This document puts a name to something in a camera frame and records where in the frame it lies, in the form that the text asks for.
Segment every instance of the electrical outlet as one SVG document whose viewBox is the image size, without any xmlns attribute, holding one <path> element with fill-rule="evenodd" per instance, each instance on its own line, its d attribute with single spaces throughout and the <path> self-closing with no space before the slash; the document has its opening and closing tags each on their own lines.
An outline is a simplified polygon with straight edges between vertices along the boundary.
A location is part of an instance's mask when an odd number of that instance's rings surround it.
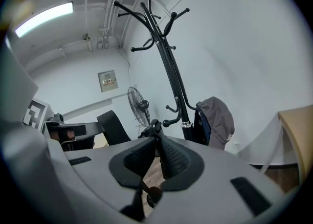
<svg viewBox="0 0 313 224">
<path fill-rule="evenodd" d="M 234 149 L 239 150 L 240 149 L 240 143 L 239 142 L 233 142 L 233 147 L 234 147 Z"/>
</svg>

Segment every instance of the black slot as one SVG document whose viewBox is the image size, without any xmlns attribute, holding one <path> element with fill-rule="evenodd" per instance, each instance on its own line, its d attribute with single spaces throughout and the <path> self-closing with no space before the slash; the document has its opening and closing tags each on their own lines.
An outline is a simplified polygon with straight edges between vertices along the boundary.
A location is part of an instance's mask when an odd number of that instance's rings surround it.
<svg viewBox="0 0 313 224">
<path fill-rule="evenodd" d="M 230 182 L 255 216 L 271 206 L 271 203 L 246 178 L 238 177 L 231 179 Z"/>
<path fill-rule="evenodd" d="M 71 166 L 77 165 L 77 164 L 81 164 L 87 161 L 90 161 L 91 159 L 88 156 L 85 157 L 80 157 L 80 158 L 76 158 L 76 159 L 70 159 L 68 160 L 69 163 L 71 164 Z"/>
</svg>

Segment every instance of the wooden board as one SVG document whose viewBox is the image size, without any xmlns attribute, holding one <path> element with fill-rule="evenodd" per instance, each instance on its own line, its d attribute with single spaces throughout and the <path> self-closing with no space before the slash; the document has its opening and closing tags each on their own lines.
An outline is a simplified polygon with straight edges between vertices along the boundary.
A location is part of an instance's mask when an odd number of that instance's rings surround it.
<svg viewBox="0 0 313 224">
<path fill-rule="evenodd" d="M 162 182 L 165 181 L 163 178 L 163 173 L 161 169 L 161 163 L 160 158 L 155 158 L 153 163 L 151 164 L 148 172 L 146 173 L 145 177 L 143 178 L 143 181 L 146 183 L 148 187 L 158 187 L 160 188 L 160 185 Z M 147 203 L 147 193 L 142 192 L 142 205 L 143 205 L 143 211 L 145 213 L 145 216 L 148 217 L 151 212 L 153 211 L 153 208 L 151 208 Z"/>
<path fill-rule="evenodd" d="M 278 113 L 298 158 L 300 180 L 308 176 L 313 164 L 313 105 Z"/>
</svg>

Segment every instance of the office chair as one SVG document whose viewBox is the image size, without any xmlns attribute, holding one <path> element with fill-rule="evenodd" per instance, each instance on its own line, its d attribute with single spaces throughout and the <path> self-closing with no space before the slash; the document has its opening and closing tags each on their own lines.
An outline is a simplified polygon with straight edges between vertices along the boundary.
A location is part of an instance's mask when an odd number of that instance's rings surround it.
<svg viewBox="0 0 313 224">
<path fill-rule="evenodd" d="M 104 136 L 110 146 L 131 141 L 116 114 L 110 110 L 97 117 L 104 129 Z"/>
</svg>

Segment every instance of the floor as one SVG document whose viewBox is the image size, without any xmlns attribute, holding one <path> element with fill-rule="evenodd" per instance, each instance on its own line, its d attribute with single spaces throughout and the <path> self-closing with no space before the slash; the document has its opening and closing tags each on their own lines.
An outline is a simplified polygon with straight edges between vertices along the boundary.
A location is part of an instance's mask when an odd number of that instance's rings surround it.
<svg viewBox="0 0 313 224">
<path fill-rule="evenodd" d="M 265 175 L 277 183 L 285 193 L 299 185 L 299 172 L 297 167 L 268 169 L 266 170 Z M 159 157 L 155 158 L 143 181 L 148 187 L 160 187 L 162 182 L 165 181 Z M 142 203 L 145 216 L 147 217 L 152 213 L 153 208 L 148 205 L 147 193 L 144 191 L 142 193 Z"/>
<path fill-rule="evenodd" d="M 94 137 L 94 146 L 93 148 L 102 148 L 108 146 L 107 139 L 104 137 L 104 134 L 97 134 Z"/>
<path fill-rule="evenodd" d="M 146 183 L 148 187 L 160 187 L 162 182 L 164 182 L 165 179 L 163 178 L 162 169 L 161 169 L 161 163 L 160 163 L 160 157 L 155 158 L 155 160 L 152 162 L 151 167 L 149 168 L 148 172 L 146 173 L 146 176 L 143 178 L 143 182 Z M 145 213 L 145 216 L 151 214 L 153 211 L 153 208 L 151 208 L 147 203 L 147 193 L 142 192 L 142 204 L 143 204 L 143 211 Z"/>
</svg>

